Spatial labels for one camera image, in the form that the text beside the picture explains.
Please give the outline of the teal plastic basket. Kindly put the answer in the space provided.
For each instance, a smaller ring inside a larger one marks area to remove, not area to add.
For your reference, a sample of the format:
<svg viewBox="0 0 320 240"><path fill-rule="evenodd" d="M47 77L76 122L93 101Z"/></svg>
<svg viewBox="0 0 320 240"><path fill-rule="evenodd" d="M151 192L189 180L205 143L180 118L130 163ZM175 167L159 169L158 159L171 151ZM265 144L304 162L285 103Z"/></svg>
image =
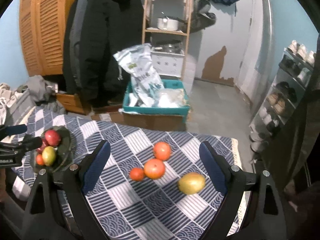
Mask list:
<svg viewBox="0 0 320 240"><path fill-rule="evenodd" d="M164 88L171 89L184 89L184 85L180 80L162 80ZM181 108L159 108L156 106L156 99L153 99L151 106L146 105L141 99L133 92L131 83L127 85L123 100L123 110L125 113L130 114L144 114L144 115L180 115L183 116L183 122L187 120L187 116L190 110L189 98L185 91L185 99L187 99L187 105Z"/></svg>

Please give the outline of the grey clothes pile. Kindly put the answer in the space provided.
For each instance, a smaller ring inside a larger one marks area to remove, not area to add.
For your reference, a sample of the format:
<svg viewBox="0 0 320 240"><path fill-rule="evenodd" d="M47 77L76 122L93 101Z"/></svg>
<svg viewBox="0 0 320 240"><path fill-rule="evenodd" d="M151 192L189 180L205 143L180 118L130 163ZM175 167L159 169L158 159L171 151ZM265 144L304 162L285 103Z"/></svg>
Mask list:
<svg viewBox="0 0 320 240"><path fill-rule="evenodd" d="M19 124L36 106L65 114L65 108L56 98L58 92L57 83L47 81L40 75L30 77L25 84L14 90L8 84L1 83L1 124L6 126Z"/></svg>

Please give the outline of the brown cardboard box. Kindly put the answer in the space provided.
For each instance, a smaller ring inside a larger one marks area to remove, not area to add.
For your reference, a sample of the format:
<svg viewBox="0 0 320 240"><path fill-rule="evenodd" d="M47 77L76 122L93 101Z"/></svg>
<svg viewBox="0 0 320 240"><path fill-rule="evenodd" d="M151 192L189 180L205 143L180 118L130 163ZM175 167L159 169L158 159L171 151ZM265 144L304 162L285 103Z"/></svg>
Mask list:
<svg viewBox="0 0 320 240"><path fill-rule="evenodd" d="M94 114L91 116L95 121L111 121L116 124L150 129L154 131L179 131L187 130L183 122L183 116L180 115L144 115L129 114L122 112L108 112Z"/></svg>

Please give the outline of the small green yellow mango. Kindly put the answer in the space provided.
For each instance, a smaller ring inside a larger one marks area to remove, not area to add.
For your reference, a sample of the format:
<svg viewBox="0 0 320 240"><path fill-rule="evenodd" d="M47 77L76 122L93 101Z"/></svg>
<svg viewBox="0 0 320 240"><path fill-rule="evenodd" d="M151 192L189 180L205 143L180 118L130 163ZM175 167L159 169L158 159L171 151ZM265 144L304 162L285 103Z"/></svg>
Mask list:
<svg viewBox="0 0 320 240"><path fill-rule="evenodd" d="M52 166L56 159L56 150L52 146L47 146L42 151L43 163L46 166Z"/></svg>

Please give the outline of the black hanging jacket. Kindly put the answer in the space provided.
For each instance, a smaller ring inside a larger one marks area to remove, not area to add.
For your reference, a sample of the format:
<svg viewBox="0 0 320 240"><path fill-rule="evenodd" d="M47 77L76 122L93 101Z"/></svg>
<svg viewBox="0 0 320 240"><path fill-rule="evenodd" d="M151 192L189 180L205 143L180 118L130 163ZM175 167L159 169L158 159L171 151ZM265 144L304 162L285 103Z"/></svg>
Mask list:
<svg viewBox="0 0 320 240"><path fill-rule="evenodd" d="M93 108L121 99L130 75L114 54L141 43L141 0L74 0L63 43L67 93Z"/></svg>

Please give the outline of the clear plastic bag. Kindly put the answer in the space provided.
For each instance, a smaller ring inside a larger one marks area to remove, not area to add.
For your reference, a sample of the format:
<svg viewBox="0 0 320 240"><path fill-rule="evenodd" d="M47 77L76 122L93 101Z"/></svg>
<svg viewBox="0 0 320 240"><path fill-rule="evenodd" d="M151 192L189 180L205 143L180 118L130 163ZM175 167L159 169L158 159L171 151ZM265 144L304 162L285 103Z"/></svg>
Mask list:
<svg viewBox="0 0 320 240"><path fill-rule="evenodd" d="M186 105L184 89L160 89L156 95L156 106L159 108L181 108Z"/></svg>

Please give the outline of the blue white patterned tablecloth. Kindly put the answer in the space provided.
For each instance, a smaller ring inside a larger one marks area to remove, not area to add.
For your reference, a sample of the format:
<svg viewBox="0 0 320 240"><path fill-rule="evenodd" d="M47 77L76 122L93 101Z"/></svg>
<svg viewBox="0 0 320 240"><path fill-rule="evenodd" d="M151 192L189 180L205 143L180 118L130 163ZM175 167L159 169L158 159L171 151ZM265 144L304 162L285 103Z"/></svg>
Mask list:
<svg viewBox="0 0 320 240"><path fill-rule="evenodd" d="M27 125L27 133L34 137L53 126L67 128L77 163L102 140L110 143L110 157L86 199L112 239L198 239L223 199L200 159L200 143L209 142L231 165L241 163L238 141L229 137L152 131L59 115L40 107L32 109L23 123ZM171 147L171 156L164 163L165 175L158 180L131 180L130 171L153 158L153 146L157 142L167 142ZM203 175L206 185L200 192L186 195L177 183L190 172Z"/></svg>

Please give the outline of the orange tangerine far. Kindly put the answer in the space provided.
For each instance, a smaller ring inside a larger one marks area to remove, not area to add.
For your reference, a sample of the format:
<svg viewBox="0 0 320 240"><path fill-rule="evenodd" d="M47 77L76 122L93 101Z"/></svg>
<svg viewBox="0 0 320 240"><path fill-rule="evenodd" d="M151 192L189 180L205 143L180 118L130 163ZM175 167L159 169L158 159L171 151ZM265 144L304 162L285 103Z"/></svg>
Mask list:
<svg viewBox="0 0 320 240"><path fill-rule="evenodd" d="M167 142L157 142L153 147L156 159L167 161L171 156L171 147Z"/></svg>

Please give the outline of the wooden louvered wardrobe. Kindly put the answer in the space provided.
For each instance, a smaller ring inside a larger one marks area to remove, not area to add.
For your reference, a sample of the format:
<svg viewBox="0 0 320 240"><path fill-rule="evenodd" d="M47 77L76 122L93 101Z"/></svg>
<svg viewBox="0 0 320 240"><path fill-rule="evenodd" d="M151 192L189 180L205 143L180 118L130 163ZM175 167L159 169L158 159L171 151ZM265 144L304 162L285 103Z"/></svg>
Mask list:
<svg viewBox="0 0 320 240"><path fill-rule="evenodd" d="M20 0L20 38L29 76L62 74L66 21L74 0Z"/></svg>

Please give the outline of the dark glass fruit plate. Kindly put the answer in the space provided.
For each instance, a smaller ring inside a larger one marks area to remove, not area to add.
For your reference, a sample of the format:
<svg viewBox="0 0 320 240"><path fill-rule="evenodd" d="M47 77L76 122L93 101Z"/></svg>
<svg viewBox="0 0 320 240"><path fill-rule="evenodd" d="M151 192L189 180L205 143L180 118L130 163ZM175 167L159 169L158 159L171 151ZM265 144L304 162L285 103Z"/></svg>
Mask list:
<svg viewBox="0 0 320 240"><path fill-rule="evenodd" d="M48 142L44 138L44 134L47 130L53 129L59 133L61 136L61 142L57 147L54 147L56 150L56 159L52 166L46 166L43 163L42 159L42 151L45 147L49 146ZM37 174L40 169L46 168L52 173L61 172L64 168L66 168L73 159L73 151L72 151L72 136L70 131L63 126L53 126L49 129L46 129L42 135L42 146L33 150L30 154L30 165L33 169L33 172Z"/></svg>

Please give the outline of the white pot on shelf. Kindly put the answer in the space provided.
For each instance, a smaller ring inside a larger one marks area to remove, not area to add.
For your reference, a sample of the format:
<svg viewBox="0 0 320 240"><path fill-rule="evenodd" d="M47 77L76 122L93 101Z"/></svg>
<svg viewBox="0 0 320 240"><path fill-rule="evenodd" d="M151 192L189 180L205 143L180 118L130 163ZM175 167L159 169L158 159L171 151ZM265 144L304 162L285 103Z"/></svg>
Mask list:
<svg viewBox="0 0 320 240"><path fill-rule="evenodd" d="M169 17L159 17L157 19L157 28L166 31L178 31L179 21Z"/></svg>

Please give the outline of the white patterned storage box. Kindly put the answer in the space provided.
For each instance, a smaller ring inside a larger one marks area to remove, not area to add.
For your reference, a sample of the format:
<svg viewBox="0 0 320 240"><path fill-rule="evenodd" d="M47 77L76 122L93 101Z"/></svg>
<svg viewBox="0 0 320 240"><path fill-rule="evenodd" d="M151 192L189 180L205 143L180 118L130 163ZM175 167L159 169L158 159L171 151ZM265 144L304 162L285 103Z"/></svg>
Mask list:
<svg viewBox="0 0 320 240"><path fill-rule="evenodd" d="M159 75L181 77L184 54L152 51L151 58Z"/></svg>

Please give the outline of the small wooden drawer box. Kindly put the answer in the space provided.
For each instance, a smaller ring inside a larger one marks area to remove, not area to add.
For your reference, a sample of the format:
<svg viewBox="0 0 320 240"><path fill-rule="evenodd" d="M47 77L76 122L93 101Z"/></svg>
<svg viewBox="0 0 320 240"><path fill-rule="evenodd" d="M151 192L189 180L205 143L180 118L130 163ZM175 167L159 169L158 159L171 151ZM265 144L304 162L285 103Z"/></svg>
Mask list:
<svg viewBox="0 0 320 240"><path fill-rule="evenodd" d="M88 103L82 101L77 94L56 94L56 99L60 102L68 112L87 115L91 111Z"/></svg>

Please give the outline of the shoe rack with shoes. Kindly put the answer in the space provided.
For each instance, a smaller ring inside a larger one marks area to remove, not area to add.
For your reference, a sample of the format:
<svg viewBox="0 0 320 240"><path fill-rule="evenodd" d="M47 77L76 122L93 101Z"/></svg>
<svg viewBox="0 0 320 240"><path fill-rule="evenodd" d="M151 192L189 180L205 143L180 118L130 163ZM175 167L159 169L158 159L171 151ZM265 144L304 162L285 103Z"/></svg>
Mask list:
<svg viewBox="0 0 320 240"><path fill-rule="evenodd" d="M249 125L253 153L263 152L294 113L309 84L315 56L295 40L284 49L274 80Z"/></svg>

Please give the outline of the white printed rice bag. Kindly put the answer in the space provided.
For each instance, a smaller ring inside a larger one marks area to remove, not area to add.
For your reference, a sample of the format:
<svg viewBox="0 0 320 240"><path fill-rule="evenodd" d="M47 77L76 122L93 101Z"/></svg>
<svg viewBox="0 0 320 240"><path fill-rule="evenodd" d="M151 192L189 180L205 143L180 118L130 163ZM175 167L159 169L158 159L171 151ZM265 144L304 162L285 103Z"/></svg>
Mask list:
<svg viewBox="0 0 320 240"><path fill-rule="evenodd" d="M146 107L155 104L156 94L164 88L153 66L149 43L131 46L113 55L118 65L131 75L131 86L138 100Z"/></svg>

